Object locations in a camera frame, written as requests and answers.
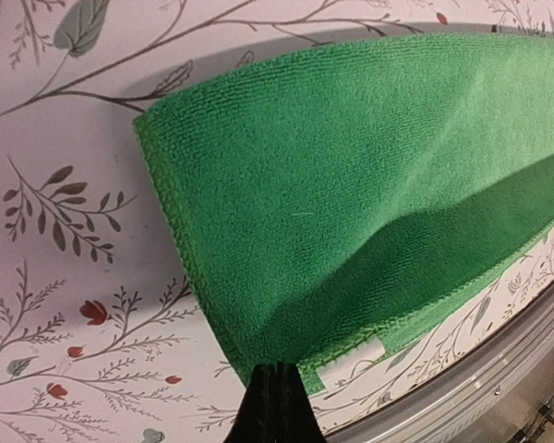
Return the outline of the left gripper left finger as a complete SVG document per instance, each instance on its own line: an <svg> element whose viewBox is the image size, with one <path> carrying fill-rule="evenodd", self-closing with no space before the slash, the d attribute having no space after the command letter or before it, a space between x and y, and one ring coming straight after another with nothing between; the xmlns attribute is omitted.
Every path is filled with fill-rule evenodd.
<svg viewBox="0 0 554 443"><path fill-rule="evenodd" d="M276 438L275 368L256 365L224 443L269 443Z"/></svg>

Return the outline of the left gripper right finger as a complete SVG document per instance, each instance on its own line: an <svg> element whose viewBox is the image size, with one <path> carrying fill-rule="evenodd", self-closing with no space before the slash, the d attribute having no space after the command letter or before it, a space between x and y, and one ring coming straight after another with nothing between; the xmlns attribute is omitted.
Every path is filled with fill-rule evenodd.
<svg viewBox="0 0 554 443"><path fill-rule="evenodd" d="M325 443L296 365L279 363L276 381L276 441Z"/></svg>

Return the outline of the green towel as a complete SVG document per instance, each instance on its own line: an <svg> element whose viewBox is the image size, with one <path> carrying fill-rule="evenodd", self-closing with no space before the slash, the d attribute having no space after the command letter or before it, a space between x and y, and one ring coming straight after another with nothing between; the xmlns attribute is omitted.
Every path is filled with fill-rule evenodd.
<svg viewBox="0 0 554 443"><path fill-rule="evenodd" d="M554 39L421 34L250 64L134 122L232 368L395 353L554 225Z"/></svg>

